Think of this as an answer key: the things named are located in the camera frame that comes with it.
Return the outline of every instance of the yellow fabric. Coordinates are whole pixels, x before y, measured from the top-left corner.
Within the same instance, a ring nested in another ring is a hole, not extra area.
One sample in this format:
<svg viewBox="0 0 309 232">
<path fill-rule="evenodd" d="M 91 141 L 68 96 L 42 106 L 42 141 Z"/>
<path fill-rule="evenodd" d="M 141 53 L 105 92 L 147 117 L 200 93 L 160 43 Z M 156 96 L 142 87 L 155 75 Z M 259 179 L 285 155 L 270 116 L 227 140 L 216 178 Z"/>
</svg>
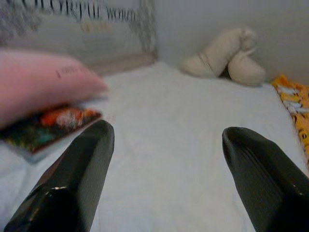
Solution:
<svg viewBox="0 0 309 232">
<path fill-rule="evenodd" d="M 285 75 L 277 77 L 272 85 L 294 120 L 309 166 L 309 86 L 288 81 Z"/>
</svg>

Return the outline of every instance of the white bedsheet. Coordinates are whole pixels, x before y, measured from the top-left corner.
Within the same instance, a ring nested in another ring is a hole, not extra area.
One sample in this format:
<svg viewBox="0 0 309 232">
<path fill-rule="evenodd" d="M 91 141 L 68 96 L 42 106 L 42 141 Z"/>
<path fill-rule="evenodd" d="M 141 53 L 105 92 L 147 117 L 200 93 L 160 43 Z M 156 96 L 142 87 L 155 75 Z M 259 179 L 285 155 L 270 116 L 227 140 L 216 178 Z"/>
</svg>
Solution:
<svg viewBox="0 0 309 232">
<path fill-rule="evenodd" d="M 196 79 L 164 63 L 106 77 L 115 151 L 91 232 L 251 232 L 222 151 L 229 126 L 276 142 L 308 174 L 292 120 L 270 85 Z M 28 164 L 0 145 L 0 230 L 74 136 Z"/>
</svg>

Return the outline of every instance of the white wall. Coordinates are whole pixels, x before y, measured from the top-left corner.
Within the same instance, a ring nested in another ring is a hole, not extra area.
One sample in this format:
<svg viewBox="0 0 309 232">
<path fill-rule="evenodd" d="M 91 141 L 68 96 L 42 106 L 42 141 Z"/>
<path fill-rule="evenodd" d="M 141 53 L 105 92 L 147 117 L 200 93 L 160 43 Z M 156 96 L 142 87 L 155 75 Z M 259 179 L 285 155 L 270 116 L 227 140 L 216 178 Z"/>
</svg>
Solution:
<svg viewBox="0 0 309 232">
<path fill-rule="evenodd" d="M 178 65 L 220 31 L 247 25 L 259 35 L 253 58 L 269 79 L 309 84 L 309 0 L 155 0 L 159 58 Z"/>
</svg>

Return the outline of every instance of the white bed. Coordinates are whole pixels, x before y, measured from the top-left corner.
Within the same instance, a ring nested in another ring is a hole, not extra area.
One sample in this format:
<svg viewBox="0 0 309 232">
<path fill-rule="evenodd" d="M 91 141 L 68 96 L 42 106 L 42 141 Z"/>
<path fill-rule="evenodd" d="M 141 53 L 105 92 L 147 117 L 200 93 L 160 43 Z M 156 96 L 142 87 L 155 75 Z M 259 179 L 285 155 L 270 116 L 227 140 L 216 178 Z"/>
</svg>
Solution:
<svg viewBox="0 0 309 232">
<path fill-rule="evenodd" d="M 229 126 L 276 142 L 308 175 L 293 122 L 270 85 L 197 79 L 158 62 L 106 77 L 100 109 L 115 151 L 91 232 L 251 232 L 222 151 Z M 0 230 L 74 136 L 29 164 L 0 144 Z"/>
</svg>

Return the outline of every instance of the book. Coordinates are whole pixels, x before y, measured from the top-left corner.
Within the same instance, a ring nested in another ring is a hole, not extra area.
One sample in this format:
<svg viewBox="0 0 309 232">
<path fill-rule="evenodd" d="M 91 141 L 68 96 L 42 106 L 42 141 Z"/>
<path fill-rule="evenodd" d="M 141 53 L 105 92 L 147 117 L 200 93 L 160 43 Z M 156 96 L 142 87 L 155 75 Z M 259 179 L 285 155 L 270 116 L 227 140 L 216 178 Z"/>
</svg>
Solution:
<svg viewBox="0 0 309 232">
<path fill-rule="evenodd" d="M 0 139 L 27 160 L 38 161 L 47 147 L 101 117 L 97 110 L 61 106 L 18 121 L 2 130 Z"/>
</svg>

